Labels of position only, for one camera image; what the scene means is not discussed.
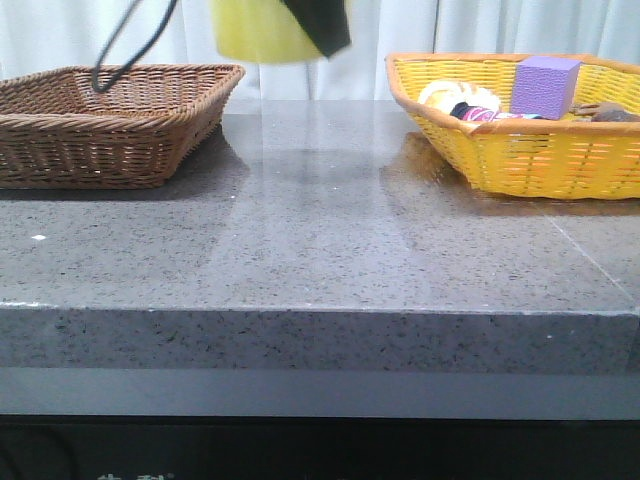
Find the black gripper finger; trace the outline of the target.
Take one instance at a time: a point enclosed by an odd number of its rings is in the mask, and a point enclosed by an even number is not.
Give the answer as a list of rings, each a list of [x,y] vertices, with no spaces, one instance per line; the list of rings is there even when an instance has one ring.
[[[351,44],[343,0],[284,0],[283,4],[323,57],[330,58]]]

